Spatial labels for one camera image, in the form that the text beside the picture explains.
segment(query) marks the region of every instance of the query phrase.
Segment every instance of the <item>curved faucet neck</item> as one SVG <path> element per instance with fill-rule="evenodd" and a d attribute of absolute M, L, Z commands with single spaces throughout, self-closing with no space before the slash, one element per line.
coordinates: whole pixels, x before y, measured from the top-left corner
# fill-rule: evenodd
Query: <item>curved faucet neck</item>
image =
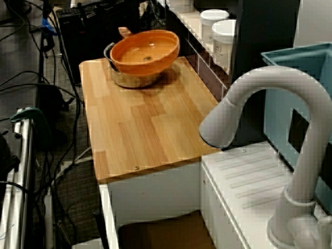
<path fill-rule="evenodd" d="M 294 93 L 305 102 L 310 112 L 310 124 L 288 187 L 293 200 L 310 202 L 332 131 L 332 101 L 322 85 L 309 75 L 288 67 L 267 66 L 237 79 L 223 102 L 243 107 L 253 93 L 268 88 Z"/>

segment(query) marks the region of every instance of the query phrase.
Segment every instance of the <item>teal clamp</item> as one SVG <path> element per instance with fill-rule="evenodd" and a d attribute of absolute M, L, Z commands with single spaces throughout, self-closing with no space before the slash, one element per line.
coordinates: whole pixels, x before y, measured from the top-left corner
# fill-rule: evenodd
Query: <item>teal clamp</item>
<path fill-rule="evenodd" d="M 43 112 L 34 107 L 28 107 L 10 117 L 10 122 L 16 123 L 22 119 L 32 119 L 37 132 L 38 147 L 44 151 L 51 148 L 52 133 Z"/>

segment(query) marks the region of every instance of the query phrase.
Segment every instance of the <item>white jar lid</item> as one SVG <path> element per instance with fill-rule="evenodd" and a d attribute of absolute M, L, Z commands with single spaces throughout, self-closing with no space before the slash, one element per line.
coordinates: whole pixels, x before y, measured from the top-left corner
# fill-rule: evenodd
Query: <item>white jar lid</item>
<path fill-rule="evenodd" d="M 212 38 L 218 42 L 232 44 L 235 35 L 236 20 L 225 20 L 212 25 Z"/>
<path fill-rule="evenodd" d="M 208 9 L 200 14 L 199 20 L 203 25 L 212 26 L 215 22 L 226 20 L 229 13 L 220 9 Z"/>

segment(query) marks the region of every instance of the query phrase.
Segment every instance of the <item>faucet handle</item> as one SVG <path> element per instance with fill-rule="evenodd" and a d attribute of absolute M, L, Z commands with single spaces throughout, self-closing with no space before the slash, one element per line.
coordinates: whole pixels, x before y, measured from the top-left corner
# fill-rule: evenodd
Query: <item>faucet handle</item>
<path fill-rule="evenodd" d="M 325 216 L 318 221 L 320 233 L 318 249 L 331 249 L 332 216 Z"/>

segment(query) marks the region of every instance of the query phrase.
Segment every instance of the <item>drainboard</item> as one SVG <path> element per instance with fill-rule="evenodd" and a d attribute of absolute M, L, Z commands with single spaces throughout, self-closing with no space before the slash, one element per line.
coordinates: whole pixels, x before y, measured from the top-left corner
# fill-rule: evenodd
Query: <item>drainboard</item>
<path fill-rule="evenodd" d="M 202 157 L 229 218 L 235 224 L 244 248 L 274 247 L 269 241 L 267 222 L 292 172 L 268 142 Z M 321 209 L 317 205 L 315 214 Z"/>

